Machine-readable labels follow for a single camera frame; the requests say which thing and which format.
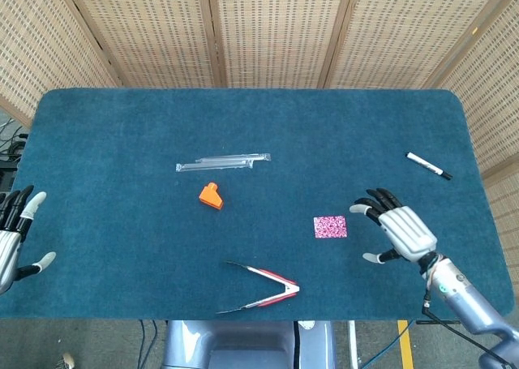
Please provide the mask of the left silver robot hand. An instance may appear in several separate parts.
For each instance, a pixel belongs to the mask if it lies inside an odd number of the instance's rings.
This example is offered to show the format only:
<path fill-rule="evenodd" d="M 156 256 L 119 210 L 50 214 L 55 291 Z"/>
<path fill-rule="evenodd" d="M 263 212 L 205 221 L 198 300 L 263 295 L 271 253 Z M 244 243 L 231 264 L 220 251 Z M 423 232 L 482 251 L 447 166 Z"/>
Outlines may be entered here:
<path fill-rule="evenodd" d="M 18 265 L 36 212 L 47 196 L 40 191 L 29 198 L 33 189 L 34 186 L 29 185 L 23 190 L 1 194 L 1 294 L 15 282 L 43 272 L 56 258 L 56 253 L 51 251 L 35 263 Z"/>

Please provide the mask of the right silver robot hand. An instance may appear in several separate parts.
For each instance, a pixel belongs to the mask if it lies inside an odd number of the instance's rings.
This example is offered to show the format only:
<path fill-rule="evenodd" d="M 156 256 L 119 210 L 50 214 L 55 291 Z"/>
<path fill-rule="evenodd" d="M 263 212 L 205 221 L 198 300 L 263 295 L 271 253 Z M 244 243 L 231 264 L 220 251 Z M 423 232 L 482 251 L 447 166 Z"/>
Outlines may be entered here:
<path fill-rule="evenodd" d="M 436 257 L 437 237 L 422 219 L 389 190 L 368 189 L 370 198 L 360 198 L 350 206 L 351 213 L 361 213 L 385 233 L 392 248 L 379 254 L 365 252 L 362 257 L 373 264 L 385 264 L 403 258 L 426 267 Z"/>

